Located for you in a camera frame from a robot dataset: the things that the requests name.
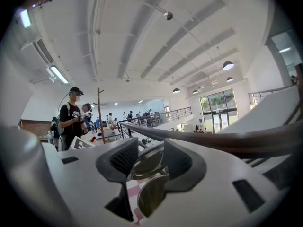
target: black rectangular slot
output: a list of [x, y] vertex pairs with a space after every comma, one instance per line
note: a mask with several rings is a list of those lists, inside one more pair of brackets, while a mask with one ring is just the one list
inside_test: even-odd
[[79, 160], [79, 159], [76, 157], [68, 157], [68, 158], [62, 159], [62, 162], [63, 162], [63, 164], [68, 164], [68, 163], [71, 163], [71, 162], [74, 162], [77, 160]]
[[241, 196], [249, 213], [257, 210], [265, 203], [256, 190], [253, 189], [253, 187], [246, 180], [238, 180], [232, 182], [232, 184], [237, 190], [238, 194]]

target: backpack strap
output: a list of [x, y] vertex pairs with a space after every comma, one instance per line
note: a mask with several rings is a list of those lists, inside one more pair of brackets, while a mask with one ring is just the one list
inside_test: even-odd
[[66, 103], [66, 107], [67, 107], [67, 111], [68, 111], [67, 115], [69, 117], [70, 116], [70, 110], [71, 110], [70, 104]]

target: white ceiling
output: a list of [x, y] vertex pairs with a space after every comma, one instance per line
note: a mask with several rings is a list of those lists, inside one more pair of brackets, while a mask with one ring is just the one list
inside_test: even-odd
[[[33, 8], [30, 16], [53, 64], [75, 85], [106, 80], [114, 88], [115, 81], [129, 77], [192, 87], [218, 72], [225, 81], [222, 65], [227, 60], [236, 61], [228, 75], [241, 72], [243, 41], [231, 13], [236, 4], [236, 0], [54, 0]], [[171, 11], [174, 18], [166, 21], [163, 11]]]

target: large window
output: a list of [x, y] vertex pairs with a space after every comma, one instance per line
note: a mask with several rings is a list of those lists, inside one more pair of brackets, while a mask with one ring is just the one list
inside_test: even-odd
[[206, 131], [217, 133], [237, 121], [237, 105], [233, 90], [200, 98]]

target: backpack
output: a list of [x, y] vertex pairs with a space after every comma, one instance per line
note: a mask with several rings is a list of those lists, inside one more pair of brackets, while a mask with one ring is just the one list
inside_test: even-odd
[[[70, 107], [70, 104], [69, 103], [66, 103], [65, 104], [66, 105], [66, 107], [67, 107], [67, 111], [68, 111], [68, 113], [67, 113], [67, 115], [68, 115], [68, 117], [70, 116], [70, 110], [71, 110], [71, 107]], [[61, 128], [60, 127], [60, 115], [58, 116], [58, 133], [60, 134], [60, 135], [62, 135], [62, 134], [64, 134], [64, 128]]]

